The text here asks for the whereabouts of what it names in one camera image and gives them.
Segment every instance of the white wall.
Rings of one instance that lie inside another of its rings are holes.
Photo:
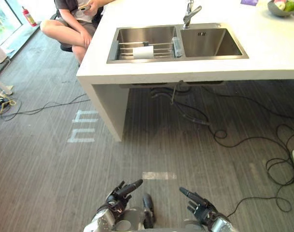
[[[24,6],[36,22],[49,19],[56,13],[54,0],[17,0],[21,6]]]

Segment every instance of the kitchen island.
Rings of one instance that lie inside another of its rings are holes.
[[[294,16],[278,18],[240,0],[196,0],[191,24],[226,23],[247,59],[107,63],[117,28],[182,24],[185,0],[116,0],[105,14],[77,72],[82,87],[117,141],[122,140],[128,88],[121,84],[294,79]]]

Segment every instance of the purple object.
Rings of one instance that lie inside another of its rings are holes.
[[[256,6],[258,0],[241,0],[241,4]]]

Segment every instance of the fire extinguisher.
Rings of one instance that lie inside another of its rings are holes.
[[[34,21],[32,16],[30,15],[29,11],[27,9],[25,9],[24,7],[22,7],[22,13],[26,17],[27,21],[31,24],[31,26],[33,26],[33,27],[37,26],[36,22]]]

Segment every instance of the shorts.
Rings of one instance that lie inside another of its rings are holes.
[[[57,21],[63,23],[66,27],[72,28],[67,22],[64,21],[63,18],[57,18]],[[89,34],[91,35],[91,37],[93,37],[97,26],[95,26],[93,23],[89,23],[89,22],[85,22],[82,20],[78,20],[78,22],[89,32]],[[71,44],[68,43],[62,43],[59,41],[60,44],[62,44],[64,47],[72,47]]]

